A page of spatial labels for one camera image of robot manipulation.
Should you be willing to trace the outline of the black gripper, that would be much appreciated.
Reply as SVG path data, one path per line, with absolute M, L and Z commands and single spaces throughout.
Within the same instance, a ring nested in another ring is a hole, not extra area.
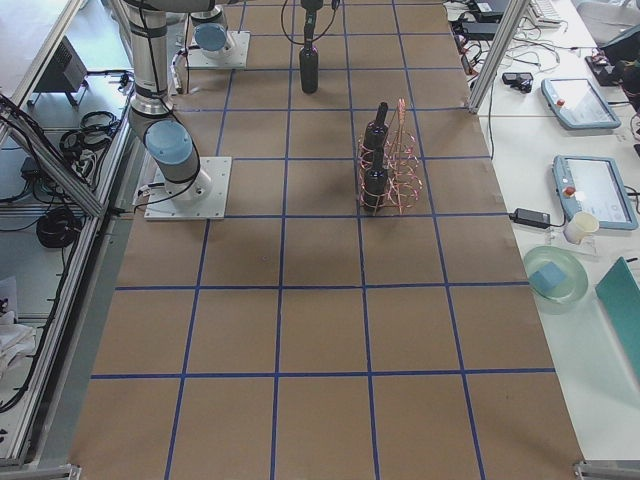
M 315 33 L 315 25 L 316 25 L 316 12 L 320 10 L 324 4 L 325 0 L 301 0 L 301 6 L 305 9 L 305 23 L 304 23 L 304 47 L 312 48 L 314 33 Z M 330 0 L 329 5 L 332 10 L 336 10 L 340 5 L 340 0 Z

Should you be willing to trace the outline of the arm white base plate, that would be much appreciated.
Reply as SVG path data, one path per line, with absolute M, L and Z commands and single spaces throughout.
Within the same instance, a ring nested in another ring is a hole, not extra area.
M 243 70 L 247 65 L 250 38 L 249 31 L 196 32 L 189 46 L 189 68 L 192 70 Z
M 156 168 L 153 182 L 160 183 L 150 191 L 144 218 L 156 220 L 221 220 L 225 217 L 231 177 L 231 157 L 202 157 L 195 182 L 185 190 L 183 186 L 166 183 Z

